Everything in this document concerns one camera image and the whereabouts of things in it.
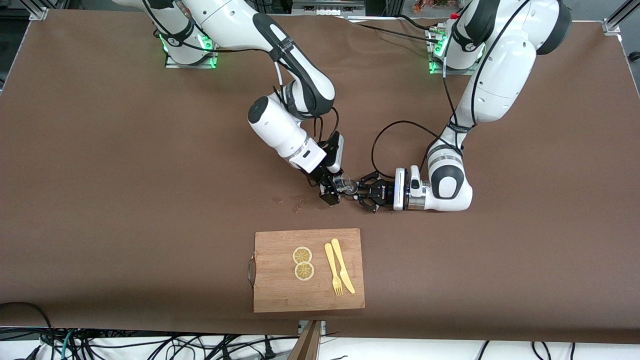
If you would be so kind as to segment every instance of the cutting board handle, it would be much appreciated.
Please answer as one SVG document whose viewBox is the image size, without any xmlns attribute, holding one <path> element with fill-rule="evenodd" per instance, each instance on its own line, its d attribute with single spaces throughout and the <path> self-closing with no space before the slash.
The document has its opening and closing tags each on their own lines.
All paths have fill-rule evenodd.
<svg viewBox="0 0 640 360">
<path fill-rule="evenodd" d="M 255 251 L 251 255 L 251 259 L 249 259 L 249 284 L 251 284 L 251 289 L 253 289 L 253 285 L 255 284 L 255 279 L 252 280 L 251 277 L 252 274 L 255 277 Z"/>
</svg>

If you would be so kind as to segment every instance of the black cable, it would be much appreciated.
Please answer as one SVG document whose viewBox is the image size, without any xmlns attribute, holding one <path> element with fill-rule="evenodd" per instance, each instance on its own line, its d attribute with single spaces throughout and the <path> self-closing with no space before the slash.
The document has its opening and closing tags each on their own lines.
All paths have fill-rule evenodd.
<svg viewBox="0 0 640 360">
<path fill-rule="evenodd" d="M 3 338 L 0 339 L 0 341 L 9 341 L 9 340 L 15 340 L 15 339 L 19 339 L 19 338 L 23 338 L 25 336 L 31 336 L 33 335 L 33 333 L 29 333 L 29 334 L 22 334 L 22 335 L 16 335 L 16 336 L 11 336 L 9 338 Z"/>
<path fill-rule="evenodd" d="M 317 143 L 319 143 L 322 140 L 322 132 L 324 129 L 324 119 L 322 118 L 322 116 L 318 116 L 317 118 L 314 118 L 314 140 L 316 139 L 316 124 L 318 119 L 320 120 L 320 136 L 318 136 L 318 140 L 316 140 Z"/>
<path fill-rule="evenodd" d="M 384 177 L 387 177 L 387 178 L 389 178 L 389 179 L 395 179 L 395 178 L 396 178 L 395 176 L 389 176 L 389 175 L 386 175 L 385 173 L 383 173 L 382 171 L 380 171 L 380 170 L 378 169 L 378 167 L 376 166 L 376 162 L 375 162 L 375 160 L 374 160 L 374 151 L 375 151 L 375 149 L 376 149 L 376 143 L 378 142 L 378 139 L 380 138 L 380 136 L 381 136 L 381 135 L 382 135 L 382 134 L 383 134 L 383 133 L 384 133 L 388 128 L 390 128 L 390 127 L 392 127 L 392 126 L 394 126 L 394 125 L 397 125 L 397 124 L 411 124 L 411 125 L 417 126 L 417 127 L 421 128 L 422 130 L 425 130 L 425 131 L 426 131 L 426 132 L 428 132 L 429 134 L 433 135 L 436 139 L 440 140 L 440 141 L 441 141 L 441 142 L 443 142 L 446 146 L 450 147 L 450 148 L 451 148 L 451 150 L 455 151 L 457 154 L 459 154 L 460 156 L 462 156 L 462 152 L 460 151 L 460 149 L 458 149 L 458 148 L 454 147 L 453 145 L 449 144 L 448 142 L 444 141 L 444 140 L 440 137 L 440 135 L 438 135 L 438 134 L 434 133 L 433 131 L 431 131 L 431 130 L 427 129 L 426 127 L 424 127 L 424 126 L 422 126 L 422 125 L 420 125 L 420 124 L 418 124 L 418 123 L 416 123 L 416 122 L 413 122 L 413 121 L 407 121 L 407 120 L 399 120 L 399 121 L 395 121 L 395 122 L 392 122 L 391 124 L 389 124 L 389 125 L 385 126 L 385 128 L 384 128 L 384 129 L 382 129 L 382 130 L 378 133 L 378 135 L 376 136 L 376 139 L 375 139 L 375 140 L 373 140 L 373 144 L 371 145 L 371 165 L 373 165 L 373 169 L 374 169 L 375 171 L 377 171 L 380 175 L 382 175 L 382 176 L 384 176 Z M 424 165 L 424 158 L 426 158 L 426 156 L 425 156 L 425 157 L 423 157 L 422 165 L 420 166 L 420 169 L 421 169 L 421 170 L 422 170 L 422 166 Z"/>
<path fill-rule="evenodd" d="M 484 355 L 484 351 L 486 350 L 487 345 L 489 345 L 489 340 L 485 341 L 480 348 L 480 354 L 478 354 L 477 360 L 482 360 L 482 356 Z"/>
<path fill-rule="evenodd" d="M 552 360 L 552 359 L 551 359 L 551 353 L 549 352 L 549 348 L 547 347 L 547 343 L 545 343 L 544 341 L 541 341 L 541 343 L 542 343 L 542 346 L 545 348 L 545 351 L 547 352 L 547 360 Z M 538 353 L 538 351 L 536 350 L 536 342 L 535 342 L 535 341 L 532 341 L 532 342 L 531 342 L 531 350 L 533 350 L 533 353 L 534 353 L 534 354 L 536 354 L 536 357 L 537 357 L 539 360 L 544 360 L 544 359 L 542 358 L 542 356 L 540 356 L 540 354 L 539 354 L 539 353 Z"/>
<path fill-rule="evenodd" d="M 36 360 L 41 347 L 42 345 L 38 345 L 35 349 L 33 349 L 33 351 L 31 351 L 31 353 L 27 356 L 27 358 L 25 358 L 25 360 Z"/>
<path fill-rule="evenodd" d="M 456 20 L 456 22 L 454 22 L 453 26 L 451 26 L 451 28 L 455 28 L 458 25 L 458 21 L 460 21 L 460 18 L 458 18 L 458 20 Z M 454 124 L 456 124 L 456 126 L 458 126 L 458 114 L 456 114 L 456 108 L 453 106 L 453 101 L 451 101 L 451 94 L 449 93 L 449 86 L 447 85 L 447 53 L 449 52 L 449 46 L 451 45 L 451 39 L 449 39 L 449 41 L 447 41 L 447 46 L 445 46 L 444 48 L 444 54 L 442 56 L 442 58 L 445 60 L 442 62 L 442 83 L 444 84 L 444 92 L 447 94 L 447 100 L 449 101 L 449 106 L 451 107 L 451 113 L 453 116 L 453 121 Z M 458 133 L 456 133 L 456 148 L 460 148 L 460 145 L 458 144 Z"/>
<path fill-rule="evenodd" d="M 178 350 L 174 350 L 173 351 L 173 355 L 171 356 L 171 358 L 169 360 L 173 360 L 175 358 L 175 356 L 185 347 L 188 347 L 190 343 L 194 342 L 196 339 L 198 339 L 200 336 L 195 336 L 193 339 L 185 342 L 182 346 L 180 346 L 180 348 Z"/>
<path fill-rule="evenodd" d="M 202 338 L 198 337 L 198 342 L 200 343 L 200 346 L 202 347 L 202 358 L 204 359 L 207 356 L 207 351 L 206 351 L 206 349 L 204 349 L 204 343 L 202 343 Z"/>
<path fill-rule="evenodd" d="M 65 357 L 65 359 L 80 359 L 80 355 L 78 354 L 78 348 L 76 345 L 76 339 L 71 336 L 69 338 L 69 343 L 67 343 L 67 349 L 69 349 L 69 351 L 71 351 L 71 355 Z"/>
<path fill-rule="evenodd" d="M 480 66 L 478 67 L 478 70 L 476 71 L 476 80 L 474 81 L 474 87 L 473 87 L 473 90 L 471 91 L 471 120 L 473 120 L 474 126 L 477 125 L 475 103 L 476 103 L 476 90 L 478 88 L 478 81 L 480 80 L 480 73 L 482 73 L 482 69 L 484 68 L 484 65 L 486 64 L 486 61 L 489 58 L 489 55 L 491 55 L 491 52 L 493 51 L 493 48 L 495 47 L 495 45 L 498 44 L 498 41 L 500 40 L 500 37 L 502 37 L 502 34 L 504 34 L 504 32 L 507 30 L 507 28 L 509 27 L 509 25 L 511 24 L 513 19 L 515 19 L 516 16 L 518 15 L 518 13 L 520 13 L 520 10 L 522 10 L 525 6 L 527 6 L 527 4 L 529 4 L 529 2 L 531 2 L 531 0 L 525 0 L 518 7 L 518 9 L 515 11 L 515 13 L 513 13 L 513 15 L 509 18 L 509 20 L 507 20 L 507 22 L 504 24 L 504 27 L 500 30 L 500 33 L 498 33 L 498 36 L 495 37 L 495 40 L 491 44 L 491 47 L 486 52 L 486 54 L 483 56 L 482 62 L 480 63 Z"/>
<path fill-rule="evenodd" d="M 178 347 L 178 345 L 176 345 L 176 344 L 172 343 L 172 344 L 171 344 L 171 348 L 173 349 L 173 355 L 171 355 L 171 359 L 169 359 L 169 360 L 173 360 L 173 359 L 175 358 L 175 356 L 176 356 L 180 351 L 182 351 L 185 347 L 186 347 L 187 349 L 189 349 L 189 350 L 191 350 L 191 351 L 192 351 L 192 353 L 193 353 L 193 360 L 195 360 L 195 359 L 196 359 L 196 350 L 193 350 L 193 348 L 189 347 L 189 346 L 188 346 L 188 344 L 189 344 L 189 343 L 185 343 L 185 344 L 184 344 L 184 345 L 182 345 L 178 350 L 176 350 L 175 348 L 177 348 L 177 347 Z M 167 351 L 166 351 L 166 353 L 164 353 L 164 360 L 167 360 L 168 358 L 169 358 L 169 350 L 167 350 Z"/>
<path fill-rule="evenodd" d="M 87 341 L 87 339 L 80 340 L 80 349 L 82 349 L 83 356 L 84 356 L 84 351 L 86 350 L 87 354 L 89 354 L 89 358 L 91 360 L 95 360 L 95 358 L 93 357 L 93 352 L 92 352 L 91 348 L 89 347 L 89 342 Z"/>
<path fill-rule="evenodd" d="M 147 358 L 147 360 L 154 360 L 156 358 L 156 356 L 158 356 L 160 354 L 160 352 L 162 351 L 162 349 L 164 349 L 165 346 L 169 345 L 169 343 L 173 342 L 175 339 L 177 338 L 177 336 L 172 336 L 171 338 L 168 338 L 167 340 L 164 340 L 162 344 L 160 344 Z"/>
<path fill-rule="evenodd" d="M 269 336 L 264 336 L 264 359 L 270 360 L 276 357 L 276 354 L 273 352 L 273 348 L 271 348 L 271 341 L 269 340 Z"/>
<path fill-rule="evenodd" d="M 279 338 L 271 338 L 271 340 L 285 340 L 285 339 L 298 339 L 298 337 L 297 336 L 281 336 Z M 229 352 L 227 352 L 227 354 L 229 355 L 229 354 L 231 354 L 231 353 L 233 353 L 235 351 L 238 351 L 238 350 L 240 350 L 242 348 L 250 347 L 251 345 L 255 345 L 255 344 L 259 344 L 259 343 L 263 343 L 263 342 L 265 342 L 265 340 L 257 340 L 257 341 L 252 341 L 250 343 L 245 343 L 245 344 L 242 344 L 240 347 L 237 347 L 235 349 L 229 350 Z"/>
<path fill-rule="evenodd" d="M 220 350 L 222 350 L 222 348 L 226 347 L 227 345 L 229 345 L 229 343 L 230 343 L 231 341 L 234 341 L 234 340 L 235 340 L 235 339 L 237 339 L 237 338 L 238 338 L 238 335 L 225 335 L 225 337 L 222 339 L 222 341 L 221 341 L 220 343 L 218 343 L 218 344 L 216 345 L 216 347 L 214 347 L 214 348 L 211 350 L 211 352 L 209 352 L 209 355 L 207 355 L 207 356 L 204 358 L 204 360 L 211 360 L 211 359 L 213 359 L 213 357 L 214 357 L 215 355 L 217 355 L 217 354 L 218 354 L 218 352 L 219 352 Z"/>
<path fill-rule="evenodd" d="M 51 335 L 51 345 L 52 347 L 55 346 L 56 338 L 53 335 L 53 327 L 51 326 L 51 321 L 49 321 L 49 317 L 44 313 L 44 311 L 40 309 L 40 306 L 37 306 L 36 304 L 32 304 L 30 302 L 14 301 L 14 302 L 5 302 L 4 304 L 0 304 L 0 309 L 2 309 L 3 307 L 11 306 L 11 305 L 22 305 L 22 306 L 28 306 L 33 309 L 36 309 L 40 313 L 40 315 L 42 315 L 42 318 L 44 319 L 45 323 L 47 323 L 47 328 L 49 330 L 49 334 Z M 51 360 L 53 360 L 55 353 L 56 353 L 55 351 L 51 350 Z"/>
<path fill-rule="evenodd" d="M 370 25 L 365 25 L 365 24 L 359 24 L 358 25 L 364 27 L 364 28 L 368 28 L 368 29 L 373 29 L 373 30 L 380 30 L 380 31 L 384 31 L 386 33 L 390 33 L 390 34 L 394 34 L 394 35 L 399 35 L 402 37 L 408 37 L 408 38 L 414 38 L 414 39 L 418 39 L 418 40 L 422 40 L 422 41 L 426 41 L 426 42 L 431 42 L 434 44 L 437 44 L 438 41 L 436 39 L 432 39 L 432 38 L 426 38 L 426 37 L 417 37 L 415 35 L 409 35 L 409 34 L 405 34 L 405 33 L 399 33 L 397 31 L 392 31 L 392 30 L 387 30 L 387 29 L 383 29 L 383 28 L 377 28 L 376 26 L 370 26 Z"/>
<path fill-rule="evenodd" d="M 307 183 L 309 184 L 310 187 L 315 188 L 316 186 L 320 185 L 320 182 L 312 184 L 311 180 L 309 180 L 309 178 L 307 178 Z"/>
<path fill-rule="evenodd" d="M 267 7 L 267 6 L 271 6 L 271 5 L 273 5 L 273 3 L 275 2 L 275 0 L 271 0 L 271 2 L 270 2 L 270 3 L 268 3 L 268 4 L 259 4 L 259 3 L 257 3 L 255 0 L 249 0 L 249 2 L 254 3 L 254 4 L 256 4 L 256 5 L 260 5 L 260 6 L 265 6 L 265 7 Z"/>
<path fill-rule="evenodd" d="M 397 14 L 396 17 L 399 17 L 399 18 L 402 18 L 404 20 L 407 20 L 408 22 L 411 23 L 411 25 L 415 26 L 416 28 L 422 29 L 422 30 L 428 30 L 431 26 L 438 25 L 438 23 L 436 23 L 436 24 L 433 24 L 433 25 L 430 25 L 430 26 L 422 26 L 422 25 L 418 24 L 417 22 L 413 21 L 413 19 L 410 18 L 409 16 L 406 16 L 406 15 L 401 14 L 401 13 Z"/>
<path fill-rule="evenodd" d="M 249 347 L 252 348 L 254 351 L 256 351 L 260 355 L 260 360 L 265 360 L 264 354 L 262 354 L 262 352 L 260 352 L 260 350 L 258 350 L 255 347 L 253 347 L 253 345 L 249 345 Z"/>
<path fill-rule="evenodd" d="M 331 110 L 333 110 L 333 112 L 335 113 L 335 125 L 333 127 L 333 131 L 331 132 L 331 134 L 329 134 L 329 137 L 325 141 L 318 142 L 318 145 L 320 145 L 320 147 L 325 146 L 326 143 L 328 143 L 329 140 L 333 138 L 335 132 L 338 131 L 338 124 L 340 124 L 340 114 L 338 114 L 338 110 L 336 110 L 333 106 L 331 107 Z"/>
<path fill-rule="evenodd" d="M 91 345 L 97 348 L 126 348 L 126 347 L 140 347 L 143 345 L 155 345 L 164 343 L 166 340 L 149 341 L 148 343 L 127 344 L 127 345 Z"/>
</svg>

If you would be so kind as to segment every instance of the yellow plastic fork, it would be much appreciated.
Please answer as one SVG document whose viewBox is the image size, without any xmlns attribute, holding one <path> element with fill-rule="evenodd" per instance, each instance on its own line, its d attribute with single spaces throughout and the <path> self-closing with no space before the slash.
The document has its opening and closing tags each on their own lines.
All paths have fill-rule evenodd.
<svg viewBox="0 0 640 360">
<path fill-rule="evenodd" d="M 335 258 L 333 258 L 333 247 L 331 243 L 326 243 L 324 245 L 324 252 L 326 253 L 326 258 L 329 260 L 329 266 L 331 267 L 331 273 L 333 274 L 333 279 L 331 283 L 333 284 L 333 291 L 336 296 L 342 296 L 342 281 L 338 277 L 338 272 L 335 271 Z"/>
</svg>

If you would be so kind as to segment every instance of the wooden cutting board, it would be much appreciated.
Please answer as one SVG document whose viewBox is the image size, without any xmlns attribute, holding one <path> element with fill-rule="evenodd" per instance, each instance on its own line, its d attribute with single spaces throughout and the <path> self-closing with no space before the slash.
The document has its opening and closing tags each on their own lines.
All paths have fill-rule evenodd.
<svg viewBox="0 0 640 360">
<path fill-rule="evenodd" d="M 332 273 L 324 252 L 332 238 L 340 241 L 344 264 L 355 293 L 342 284 L 341 297 L 333 292 Z M 296 278 L 293 252 L 300 246 L 312 253 L 314 275 L 307 281 Z M 360 229 L 268 231 L 255 233 L 255 284 L 253 312 L 316 311 L 364 308 Z M 340 275 L 340 263 L 335 259 Z"/>
</svg>

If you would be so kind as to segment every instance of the brown paper tablecloth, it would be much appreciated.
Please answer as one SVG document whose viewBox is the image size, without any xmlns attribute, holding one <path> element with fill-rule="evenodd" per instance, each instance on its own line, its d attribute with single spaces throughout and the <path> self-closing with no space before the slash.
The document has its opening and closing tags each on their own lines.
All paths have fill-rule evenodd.
<svg viewBox="0 0 640 360">
<path fill-rule="evenodd" d="M 335 84 L 351 176 L 372 170 L 388 123 L 446 123 L 424 43 L 277 20 Z M 328 209 L 250 129 L 277 83 L 265 54 L 164 69 L 152 30 L 144 13 L 31 23 L 0 97 L 0 302 L 39 304 L 56 327 L 290 334 L 318 316 L 341 336 L 640 341 L 640 101 L 598 23 L 575 23 L 469 136 L 469 210 L 375 215 Z M 467 81 L 451 76 L 454 102 Z M 430 141 L 393 128 L 378 166 L 419 163 Z M 253 314 L 254 232 L 338 227 L 362 230 L 366 308 Z M 41 322 L 15 308 L 0 323 Z"/>
</svg>

